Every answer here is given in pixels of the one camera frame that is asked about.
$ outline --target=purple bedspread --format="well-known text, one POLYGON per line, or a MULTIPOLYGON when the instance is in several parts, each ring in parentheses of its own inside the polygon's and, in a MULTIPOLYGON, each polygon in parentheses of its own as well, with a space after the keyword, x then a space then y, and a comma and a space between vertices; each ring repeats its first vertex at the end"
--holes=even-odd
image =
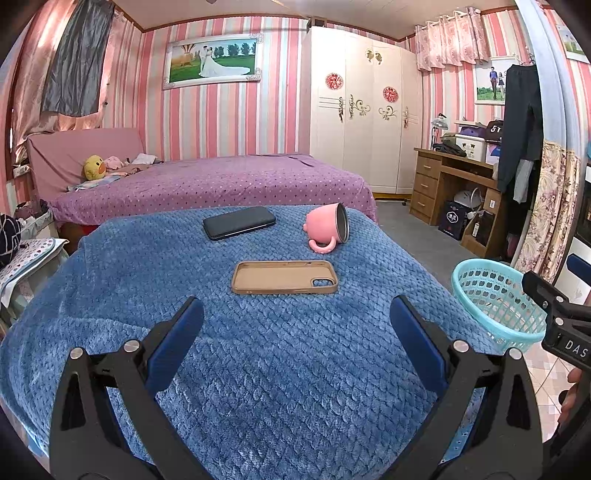
POLYGON ((114 217, 189 208, 336 202, 376 221, 374 197, 363 178, 292 154, 166 162, 48 203, 59 222, 100 225, 114 217))

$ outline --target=textured blanket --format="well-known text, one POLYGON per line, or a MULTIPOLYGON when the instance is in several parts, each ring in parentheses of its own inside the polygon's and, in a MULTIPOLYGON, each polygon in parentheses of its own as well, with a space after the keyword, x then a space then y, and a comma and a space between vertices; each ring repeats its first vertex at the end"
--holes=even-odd
MULTIPOLYGON (((168 320, 189 295, 205 323, 157 400, 217 479, 370 479, 394 461, 431 408, 389 322, 405 294, 452 338, 493 352, 460 304, 369 218, 348 210, 350 240, 318 255, 302 231, 310 206, 276 206, 273 227, 219 242, 202 220, 224 207, 110 220, 31 302, 0 347, 0 391, 47 450, 69 350, 118 349, 168 320), (239 296, 242 260, 329 260, 328 295, 239 296)), ((131 449, 146 454, 112 395, 131 449)))
POLYGON ((57 221, 100 225, 115 217, 191 208, 336 202, 376 220, 363 178, 292 154, 165 162, 109 185, 64 193, 49 205, 57 221))

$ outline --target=turquoise plastic basket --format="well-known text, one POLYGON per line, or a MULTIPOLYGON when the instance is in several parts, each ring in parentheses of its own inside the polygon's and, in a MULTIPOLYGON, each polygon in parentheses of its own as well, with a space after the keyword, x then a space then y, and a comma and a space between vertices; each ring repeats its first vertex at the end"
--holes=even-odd
POLYGON ((522 352, 544 338, 546 312, 521 288, 523 274, 492 260, 458 263, 452 273, 455 297, 504 352, 522 352))

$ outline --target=ceiling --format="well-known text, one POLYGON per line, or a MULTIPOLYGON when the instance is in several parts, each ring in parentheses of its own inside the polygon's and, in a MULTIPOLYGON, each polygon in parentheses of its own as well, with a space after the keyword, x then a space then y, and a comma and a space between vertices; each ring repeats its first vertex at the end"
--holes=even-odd
MULTIPOLYGON (((458 9, 459 0, 115 0, 143 29, 193 18, 236 14, 315 15, 383 35, 403 38, 416 24, 458 9)), ((473 0, 482 10, 515 5, 514 0, 473 0)))

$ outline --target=basket rim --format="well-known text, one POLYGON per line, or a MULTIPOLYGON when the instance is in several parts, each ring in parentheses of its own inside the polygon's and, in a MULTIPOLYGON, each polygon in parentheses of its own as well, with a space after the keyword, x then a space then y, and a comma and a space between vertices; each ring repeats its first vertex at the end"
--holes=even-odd
POLYGON ((505 270, 506 275, 511 275, 513 277, 519 277, 519 281, 523 278, 523 273, 515 270, 514 268, 509 267, 508 265, 495 262, 494 260, 487 260, 484 258, 469 258, 468 260, 464 260, 456 265, 456 268, 453 269, 452 272, 452 289, 454 293, 457 295, 458 300, 462 304, 462 306, 468 311, 468 313, 480 324, 486 327, 488 330, 491 330, 491 333, 495 335, 502 336, 505 340, 510 340, 516 343, 536 343, 541 342, 545 335, 545 328, 542 332, 537 333, 527 333, 527 332, 519 332, 517 330, 513 330, 502 323, 497 322, 496 320, 491 319, 488 315, 486 315, 481 309, 479 309, 476 305, 472 303, 472 301, 468 298, 462 286, 460 285, 459 281, 459 271, 465 267, 472 267, 477 268, 478 265, 481 268, 493 268, 496 270, 497 268, 501 271, 505 270))

